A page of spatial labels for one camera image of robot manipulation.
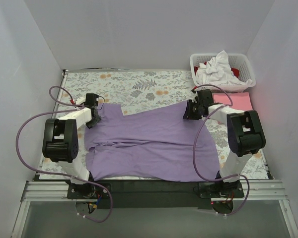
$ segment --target glass panel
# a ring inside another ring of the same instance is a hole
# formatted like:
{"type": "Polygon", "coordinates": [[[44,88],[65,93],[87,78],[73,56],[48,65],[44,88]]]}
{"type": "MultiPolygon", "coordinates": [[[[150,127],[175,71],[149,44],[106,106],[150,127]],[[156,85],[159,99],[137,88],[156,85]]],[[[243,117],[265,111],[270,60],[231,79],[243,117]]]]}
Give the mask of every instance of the glass panel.
{"type": "MultiPolygon", "coordinates": [[[[88,211],[86,204],[77,209],[88,211]]],[[[102,218],[107,212],[96,210],[91,215],[102,218]]],[[[247,201],[240,212],[227,218],[195,208],[114,209],[102,224],[77,216],[74,202],[31,202],[22,237],[289,238],[290,235],[278,201],[247,201]]]]}

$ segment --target floral tablecloth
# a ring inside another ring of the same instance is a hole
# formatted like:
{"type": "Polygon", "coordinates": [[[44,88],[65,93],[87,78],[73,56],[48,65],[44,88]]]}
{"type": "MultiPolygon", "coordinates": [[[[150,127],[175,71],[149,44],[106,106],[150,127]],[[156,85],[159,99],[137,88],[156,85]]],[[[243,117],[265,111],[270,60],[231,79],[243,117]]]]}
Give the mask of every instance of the floral tablecloth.
{"type": "MultiPolygon", "coordinates": [[[[194,83],[190,71],[108,71],[69,73],[63,86],[74,99],[86,93],[96,93],[105,98],[106,103],[121,104],[123,114],[135,114],[151,109],[165,107],[192,99],[194,83]]],[[[67,93],[62,93],[62,102],[69,103],[67,93]]],[[[59,105],[58,111],[69,109],[59,105]]],[[[220,166],[223,166],[229,153],[227,131],[224,124],[208,120],[209,129],[218,150],[220,166]]],[[[76,159],[85,164],[87,151],[84,148],[84,131],[78,130],[79,153],[76,159]]],[[[42,170],[63,172],[62,168],[50,159],[44,159],[42,170]]],[[[254,155],[243,172],[249,179],[267,179],[267,172],[261,152],[254,155]]],[[[61,176],[40,175],[40,179],[64,179],[61,176]]],[[[140,177],[115,177],[114,179],[146,179],[140,177]]]]}

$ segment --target white laundry basket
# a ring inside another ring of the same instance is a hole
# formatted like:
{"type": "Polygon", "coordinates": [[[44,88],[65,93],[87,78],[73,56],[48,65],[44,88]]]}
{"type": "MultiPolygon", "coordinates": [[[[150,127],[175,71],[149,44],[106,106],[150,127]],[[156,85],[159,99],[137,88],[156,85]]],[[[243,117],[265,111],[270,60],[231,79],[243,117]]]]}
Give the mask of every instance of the white laundry basket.
{"type": "MultiPolygon", "coordinates": [[[[190,66],[191,66],[191,73],[192,78],[194,81],[194,84],[198,86],[196,79],[195,79],[195,73],[194,73],[194,66],[199,67],[200,63],[204,63],[206,61],[209,61],[212,57],[216,57],[217,54],[193,54],[190,57],[190,66]]],[[[255,75],[252,70],[252,67],[250,66],[250,63],[248,61],[248,58],[246,55],[243,54],[228,54],[228,63],[231,68],[236,68],[239,70],[239,77],[238,79],[242,82],[246,82],[248,79],[251,79],[253,82],[250,85],[221,85],[223,90],[227,92],[242,92],[246,88],[254,87],[256,84],[255,75]]],[[[214,92],[218,92],[219,90],[213,88],[213,87],[201,87],[201,89],[211,89],[214,92]]]]}

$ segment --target white wall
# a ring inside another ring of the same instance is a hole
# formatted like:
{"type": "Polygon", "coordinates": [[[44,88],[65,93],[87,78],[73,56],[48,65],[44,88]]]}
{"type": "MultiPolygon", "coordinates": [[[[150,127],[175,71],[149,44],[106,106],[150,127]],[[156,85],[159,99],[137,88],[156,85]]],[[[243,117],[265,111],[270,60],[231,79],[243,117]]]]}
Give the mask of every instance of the white wall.
{"type": "Polygon", "coordinates": [[[25,0],[62,69],[189,69],[246,53],[274,0],[25,0]]]}
{"type": "MultiPolygon", "coordinates": [[[[30,116],[53,109],[50,86],[61,69],[22,0],[0,0],[0,238],[10,237],[27,179],[15,152],[15,136],[30,116]]],[[[32,165],[41,155],[44,118],[21,135],[21,153],[32,165]]]]}
{"type": "Polygon", "coordinates": [[[275,1],[247,55],[256,74],[251,98],[266,136],[264,152],[298,225],[298,1],[275,1]]]}

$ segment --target red cloth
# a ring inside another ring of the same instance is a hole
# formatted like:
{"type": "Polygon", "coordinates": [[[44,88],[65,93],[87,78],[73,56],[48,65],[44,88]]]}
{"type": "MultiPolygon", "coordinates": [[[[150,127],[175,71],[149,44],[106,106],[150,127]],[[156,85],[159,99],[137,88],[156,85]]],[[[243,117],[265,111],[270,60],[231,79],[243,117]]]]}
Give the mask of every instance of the red cloth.
{"type": "MultiPolygon", "coordinates": [[[[196,67],[196,66],[194,66],[193,68],[194,68],[194,75],[195,75],[195,74],[197,74],[197,71],[198,71],[199,68],[196,67]]],[[[232,70],[234,76],[236,78],[238,78],[239,77],[239,70],[237,68],[231,68],[231,70],[232,70]]]]}

